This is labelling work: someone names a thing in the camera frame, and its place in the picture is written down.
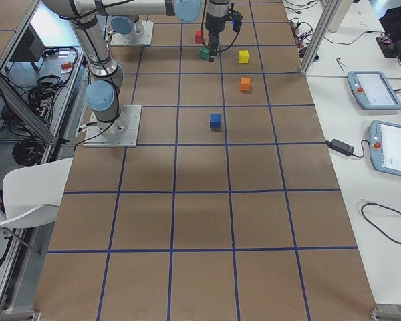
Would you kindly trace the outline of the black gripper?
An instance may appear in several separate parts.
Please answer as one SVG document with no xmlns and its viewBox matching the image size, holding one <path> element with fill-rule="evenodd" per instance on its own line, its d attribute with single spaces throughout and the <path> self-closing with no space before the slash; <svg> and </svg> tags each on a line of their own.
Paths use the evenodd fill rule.
<svg viewBox="0 0 401 321">
<path fill-rule="evenodd" d="M 225 28 L 228 16 L 228 1 L 206 1 L 205 27 L 208 33 L 208 61 L 213 62 L 219 46 L 219 35 Z"/>
</svg>

